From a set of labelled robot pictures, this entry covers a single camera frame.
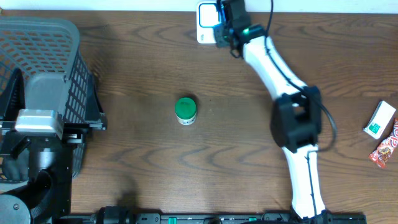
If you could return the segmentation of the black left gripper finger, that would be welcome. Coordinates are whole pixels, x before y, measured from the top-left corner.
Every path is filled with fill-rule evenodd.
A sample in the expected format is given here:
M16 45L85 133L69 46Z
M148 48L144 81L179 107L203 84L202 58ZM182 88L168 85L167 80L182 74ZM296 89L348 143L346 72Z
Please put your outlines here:
M22 71L16 68L1 94L1 121L16 120L19 111L25 108L25 91Z
M92 74L88 78L85 123L97 130L106 130L108 127L108 120L96 92L95 76Z

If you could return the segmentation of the green lid white jar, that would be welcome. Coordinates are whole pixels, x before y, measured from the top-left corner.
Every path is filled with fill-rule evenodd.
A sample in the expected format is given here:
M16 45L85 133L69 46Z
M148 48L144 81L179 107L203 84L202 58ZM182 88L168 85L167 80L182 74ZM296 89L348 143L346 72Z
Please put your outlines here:
M182 125L191 125L197 117L197 105L191 98L180 98L175 104L175 114L177 120Z

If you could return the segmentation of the white green box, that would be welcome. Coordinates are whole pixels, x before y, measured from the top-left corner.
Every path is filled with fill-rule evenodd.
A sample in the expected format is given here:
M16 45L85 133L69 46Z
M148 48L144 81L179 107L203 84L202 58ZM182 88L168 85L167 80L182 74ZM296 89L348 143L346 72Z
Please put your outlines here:
M363 131L372 138L379 139L395 112L396 109L389 103L380 101L369 123L363 128Z

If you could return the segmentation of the red chocolate bar wrapper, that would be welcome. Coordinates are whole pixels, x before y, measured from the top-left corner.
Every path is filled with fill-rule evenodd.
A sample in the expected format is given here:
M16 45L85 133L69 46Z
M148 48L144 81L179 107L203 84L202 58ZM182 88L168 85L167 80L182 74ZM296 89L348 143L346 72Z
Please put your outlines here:
M397 147L397 118L394 119L394 124L390 135L378 145L375 151L370 153L369 158L378 167L385 169L386 163L392 156L392 153L394 152L396 147Z

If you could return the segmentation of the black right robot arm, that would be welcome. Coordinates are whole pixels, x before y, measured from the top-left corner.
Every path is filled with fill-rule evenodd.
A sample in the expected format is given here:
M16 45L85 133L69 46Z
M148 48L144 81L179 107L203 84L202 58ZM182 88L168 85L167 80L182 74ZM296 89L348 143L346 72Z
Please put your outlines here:
M213 28L217 47L229 47L259 76L272 98L270 131L282 149L292 185L290 222L323 223L326 207L318 177L318 136L326 114L336 138L336 123L322 103L320 90L308 86L278 53L270 26L253 24L243 0L215 3L219 24Z

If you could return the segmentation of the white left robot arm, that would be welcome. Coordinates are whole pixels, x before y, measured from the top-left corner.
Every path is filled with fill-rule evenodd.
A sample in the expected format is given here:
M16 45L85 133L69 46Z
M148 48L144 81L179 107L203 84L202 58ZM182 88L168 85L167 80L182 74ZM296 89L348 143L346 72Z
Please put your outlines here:
M26 83L15 69L1 92L1 168L15 185L1 194L1 222L66 218L89 138L106 127L91 74L44 73Z

